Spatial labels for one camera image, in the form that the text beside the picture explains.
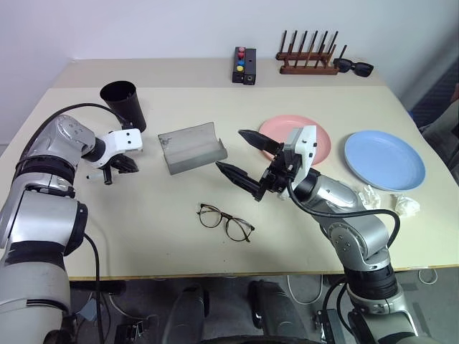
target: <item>wooden rack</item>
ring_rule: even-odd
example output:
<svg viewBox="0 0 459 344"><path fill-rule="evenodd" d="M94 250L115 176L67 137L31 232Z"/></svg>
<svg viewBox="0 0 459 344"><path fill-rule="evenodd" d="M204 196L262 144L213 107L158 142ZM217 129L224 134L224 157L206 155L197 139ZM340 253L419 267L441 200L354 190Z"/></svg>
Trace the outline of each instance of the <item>wooden rack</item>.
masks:
<svg viewBox="0 0 459 344"><path fill-rule="evenodd" d="M311 45L307 52L303 52L303 45L305 43L306 37L308 36L308 32L306 31L303 34L303 38L301 40L301 44L298 48L297 52L292 52L293 45L295 44L296 35L298 30L295 30L293 33L292 42L288 45L287 52L284 52L284 44L285 44L285 37L287 36L287 30L284 31L284 35L282 38L282 42L280 45L280 51L276 54L275 58L280 61L284 61L284 65L280 68L281 74L292 74L292 75L336 75L338 74L339 69L335 68L330 65L331 58L333 57L333 53L335 52L336 44L335 39L338 36L338 32L335 33L331 43L329 44L328 49L326 50L326 37L328 31L325 32L323 35L322 41L318 46L318 51L313 52L314 50L314 43L317 38L317 31L314 33L314 36L311 41ZM344 51L346 50L346 46L344 46L343 51L341 52L341 56L343 56ZM304 64L298 64L298 61L305 61Z"/></svg>

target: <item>white crumpled paper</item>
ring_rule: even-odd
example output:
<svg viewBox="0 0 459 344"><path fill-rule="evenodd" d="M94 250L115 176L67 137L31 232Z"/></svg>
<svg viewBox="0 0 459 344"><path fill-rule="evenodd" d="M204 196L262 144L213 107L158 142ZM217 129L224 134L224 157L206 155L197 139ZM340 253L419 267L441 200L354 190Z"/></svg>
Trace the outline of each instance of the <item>white crumpled paper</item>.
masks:
<svg viewBox="0 0 459 344"><path fill-rule="evenodd" d="M381 197L370 186L364 186L364 190L358 193L365 209L379 209L381 207Z"/></svg>
<svg viewBox="0 0 459 344"><path fill-rule="evenodd" d="M421 210L420 204L414 199L402 194L393 194L393 196L397 201L395 204L395 212L399 214L400 217L414 216L419 210Z"/></svg>

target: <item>pink plate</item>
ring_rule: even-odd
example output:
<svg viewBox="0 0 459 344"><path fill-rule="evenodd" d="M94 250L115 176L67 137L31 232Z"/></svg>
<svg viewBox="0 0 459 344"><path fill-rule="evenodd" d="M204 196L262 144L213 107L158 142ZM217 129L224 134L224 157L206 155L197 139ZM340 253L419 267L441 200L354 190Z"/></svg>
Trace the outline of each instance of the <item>pink plate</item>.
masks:
<svg viewBox="0 0 459 344"><path fill-rule="evenodd" d="M288 138L288 134L294 128L302 128L305 125L317 125L317 151L314 157L313 165L320 163L325 160L331 150L331 141L327 132L316 122L306 117L296 115L280 115L273 117L264 122L259 133L266 135L277 142L284 142ZM263 151L270 160L273 156Z"/></svg>

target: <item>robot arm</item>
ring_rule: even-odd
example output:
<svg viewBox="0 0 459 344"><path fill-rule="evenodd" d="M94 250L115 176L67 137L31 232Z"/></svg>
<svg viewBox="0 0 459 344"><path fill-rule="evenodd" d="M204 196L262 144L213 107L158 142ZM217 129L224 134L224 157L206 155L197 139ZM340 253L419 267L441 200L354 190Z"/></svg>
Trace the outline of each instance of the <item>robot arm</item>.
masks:
<svg viewBox="0 0 459 344"><path fill-rule="evenodd" d="M137 171L123 153L141 147L138 129L96 138L75 119L59 115L22 156L0 212L3 343L43 343L70 311L63 257L81 245L87 221L87 207L74 199L72 186L80 159L101 169L117 162L121 171Z"/></svg>
<svg viewBox="0 0 459 344"><path fill-rule="evenodd" d="M357 342L420 343L390 264L388 246L397 235L398 216L387 210L367 211L348 186L311 168L317 146L314 126L294 129L285 143L252 130L239 133L250 145L273 154L273 162L259 182L235 166L217 162L218 168L257 201L266 191L279 193L319 223L344 266L347 292L354 305L348 318ZM394 217L390 238L375 214Z"/></svg>

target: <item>blue plate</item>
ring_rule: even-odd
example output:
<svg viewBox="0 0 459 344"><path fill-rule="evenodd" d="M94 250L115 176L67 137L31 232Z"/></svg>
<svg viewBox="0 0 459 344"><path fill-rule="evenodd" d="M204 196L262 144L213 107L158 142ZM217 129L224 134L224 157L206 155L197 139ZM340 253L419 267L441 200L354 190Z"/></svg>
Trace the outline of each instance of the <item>blue plate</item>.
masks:
<svg viewBox="0 0 459 344"><path fill-rule="evenodd" d="M346 162L366 183L386 191L419 186L425 167L419 154L399 138L376 130L351 135L344 146Z"/></svg>

